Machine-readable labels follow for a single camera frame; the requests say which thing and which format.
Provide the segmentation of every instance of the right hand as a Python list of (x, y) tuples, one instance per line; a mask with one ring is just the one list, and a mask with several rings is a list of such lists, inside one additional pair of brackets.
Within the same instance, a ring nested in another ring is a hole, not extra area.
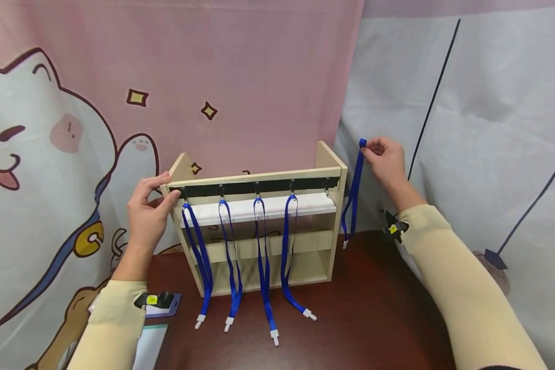
[(360, 151), (384, 187), (394, 188), (407, 181), (405, 151), (401, 144), (388, 137), (377, 136), (368, 140), (366, 147)]

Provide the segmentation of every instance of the fabric backdrop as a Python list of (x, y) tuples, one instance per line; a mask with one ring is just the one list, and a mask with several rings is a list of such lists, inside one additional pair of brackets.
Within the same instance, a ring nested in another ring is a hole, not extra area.
[[(377, 135), (555, 369), (555, 1), (366, 0), (336, 140), (351, 171)], [(364, 171), (358, 229), (377, 229), (395, 211)]]
[(313, 166), (362, 5), (0, 0), (0, 369), (63, 369), (140, 178)]

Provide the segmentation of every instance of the blue lanyard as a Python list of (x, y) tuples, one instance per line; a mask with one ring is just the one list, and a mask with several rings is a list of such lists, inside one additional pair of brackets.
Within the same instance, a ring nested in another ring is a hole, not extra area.
[[(263, 207), (263, 241), (265, 243), (265, 271), (263, 270), (263, 258), (261, 257), (261, 241), (259, 241), (259, 222), (257, 221), (257, 213), (255, 211), (255, 206), (257, 203), (261, 203)], [(273, 312), (271, 312), (271, 304), (269, 302), (269, 283), (270, 283), (270, 273), (269, 273), (269, 257), (267, 255), (267, 222), (265, 219), (265, 203), (259, 195), (257, 199), (253, 202), (253, 218), (255, 219), (255, 237), (257, 238), (257, 267), (259, 269), (259, 285), (261, 286), (261, 296), (263, 298), (263, 308), (265, 308), (265, 316), (267, 316), (267, 322), (269, 323), (269, 334), (273, 339), (275, 346), (279, 346), (278, 340), (278, 328), (273, 319)]]
[[(222, 212), (220, 211), (220, 207), (222, 206), (226, 207), (228, 222), (230, 222), (232, 245), (234, 246), (234, 264), (237, 266), (238, 290), (234, 283), (234, 268), (232, 268), (230, 252), (228, 252), (228, 234), (226, 233), (226, 227), (224, 227), (224, 221), (222, 220)], [(232, 226), (232, 217), (230, 217), (230, 207), (224, 198), (220, 199), (220, 203), (218, 203), (218, 215), (220, 216), (220, 225), (222, 225), (222, 234), (224, 234), (224, 244), (226, 245), (226, 261), (228, 262), (228, 270), (230, 270), (230, 291), (232, 295), (232, 303), (230, 305), (230, 314), (228, 314), (228, 317), (226, 318), (226, 326), (224, 327), (224, 332), (228, 332), (230, 326), (234, 323), (234, 317), (237, 314), (241, 298), (243, 297), (243, 281), (241, 280), (240, 268), (238, 267), (238, 256), (236, 245), (234, 244), (234, 227)]]
[[(366, 140), (360, 139), (360, 148), (366, 147)], [(351, 181), (350, 194), (347, 198), (347, 203), (345, 208), (341, 213), (341, 227), (343, 227), (343, 233), (345, 239), (343, 242), (343, 249), (347, 248), (347, 242), (356, 234), (356, 219), (358, 218), (358, 194), (360, 192), (360, 179), (362, 178), (362, 167), (364, 166), (364, 155), (362, 152), (358, 152), (358, 160), (356, 160), (356, 169), (353, 172), (353, 180)], [(345, 215), (347, 214), (347, 209), (351, 206), (351, 233), (349, 237), (347, 236), (347, 225), (345, 225)]]
[[(189, 215), (191, 216), (191, 222), (193, 223), (193, 229), (195, 230), (195, 235), (197, 236), (197, 241), (199, 242), (199, 249), (201, 250), (201, 253), (197, 249), (197, 244), (195, 243), (195, 240), (193, 240), (191, 228), (189, 227), (189, 223), (187, 222), (187, 217), (185, 217), (185, 210), (188, 210)], [(205, 320), (205, 316), (208, 312), (208, 304), (210, 304), (210, 298), (212, 297), (212, 287), (214, 287), (214, 280), (212, 279), (212, 266), (210, 265), (210, 258), (208, 258), (208, 251), (205, 249), (204, 236), (202, 235), (202, 231), (197, 224), (197, 219), (195, 218), (195, 214), (193, 213), (193, 209), (191, 208), (189, 203), (185, 202), (185, 204), (183, 204), (183, 209), (181, 210), (181, 213), (183, 214), (183, 223), (185, 223), (187, 238), (189, 239), (189, 244), (191, 244), (193, 254), (195, 254), (195, 259), (197, 260), (199, 272), (201, 273), (203, 280), (203, 304), (202, 309), (199, 312), (199, 316), (197, 316), (197, 322), (195, 323), (195, 328), (199, 329), (199, 327)]]
[(288, 264), (288, 252), (289, 252), (289, 236), (290, 236), (290, 222), (289, 222), (289, 214), (288, 214), (288, 206), (290, 201), (296, 200), (296, 213), (294, 214), (294, 231), (296, 230), (296, 222), (298, 218), (298, 199), (296, 195), (292, 193), (289, 196), (288, 200), (286, 201), (286, 210), (284, 215), (284, 234), (282, 234), (282, 268), (280, 270), (280, 277), (282, 278), (282, 292), (284, 292), (284, 296), (288, 300), (290, 304), (292, 304), (298, 311), (300, 311), (305, 317), (312, 319), (313, 321), (317, 320), (317, 316), (312, 314), (312, 311), (300, 303), (296, 302), (294, 297), (292, 296), (292, 292), (290, 292), (290, 286), (288, 285), (288, 280), (290, 278), (290, 271), (292, 270), (292, 263), (294, 261), (294, 241), (296, 239), (296, 233), (294, 233), (294, 237), (292, 238), (292, 258), (290, 259), (290, 266), (288, 267), (288, 272), (286, 273), (286, 265)]

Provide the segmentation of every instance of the beige arm sleeve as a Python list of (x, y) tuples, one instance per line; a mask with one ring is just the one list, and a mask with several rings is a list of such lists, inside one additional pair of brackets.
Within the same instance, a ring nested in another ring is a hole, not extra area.
[(403, 245), (444, 317), (457, 369), (546, 369), (495, 280), (436, 207), (422, 204), (399, 217), (410, 225)]
[(145, 292), (145, 282), (109, 281), (67, 369), (131, 370), (145, 317), (134, 301)]

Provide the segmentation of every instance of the yellow sticker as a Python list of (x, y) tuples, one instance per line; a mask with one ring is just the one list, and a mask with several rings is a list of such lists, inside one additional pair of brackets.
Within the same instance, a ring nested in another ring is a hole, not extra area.
[(149, 295), (146, 297), (146, 304), (157, 304), (158, 303), (158, 296), (156, 295)]

